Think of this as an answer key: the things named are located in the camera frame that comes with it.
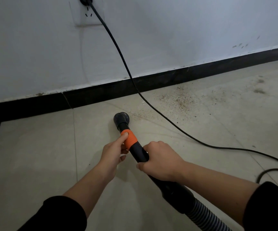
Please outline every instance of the wall socket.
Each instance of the wall socket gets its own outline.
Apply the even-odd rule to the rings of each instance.
[[[80,0],[68,0],[73,21],[77,27],[101,24],[96,14],[89,6],[84,6]],[[93,0],[93,6],[104,20],[103,0]]]

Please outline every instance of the white wall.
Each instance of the white wall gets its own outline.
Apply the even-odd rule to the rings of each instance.
[[[68,1],[0,0],[0,101],[128,77],[103,26],[75,27]],[[278,0],[103,5],[135,77],[278,48]]]

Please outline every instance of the person's left hand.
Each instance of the person's left hand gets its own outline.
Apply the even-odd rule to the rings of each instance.
[[[111,181],[117,171],[117,165],[125,160],[126,156],[121,154],[127,154],[128,150],[123,144],[128,138],[128,133],[121,135],[116,141],[108,143],[103,147],[103,152],[98,163],[98,166],[105,173],[107,180]]]

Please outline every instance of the vacuum wand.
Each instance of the vacuum wand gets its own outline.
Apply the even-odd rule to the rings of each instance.
[[[137,162],[147,162],[149,154],[143,149],[136,136],[130,130],[128,114],[124,112],[117,113],[113,121],[121,135],[128,132],[129,136],[124,144],[135,160]],[[186,214],[200,229],[204,231],[230,231],[230,228],[199,202],[186,186],[176,182],[161,181],[152,176],[149,177],[161,190],[163,198],[179,213]]]

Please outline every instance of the black sleeve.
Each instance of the black sleeve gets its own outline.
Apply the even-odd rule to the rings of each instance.
[[[245,231],[278,230],[278,186],[265,182],[250,197],[243,217]]]
[[[87,217],[79,203],[65,196],[54,196],[45,200],[38,212],[18,229],[18,231],[84,231],[86,227]]]

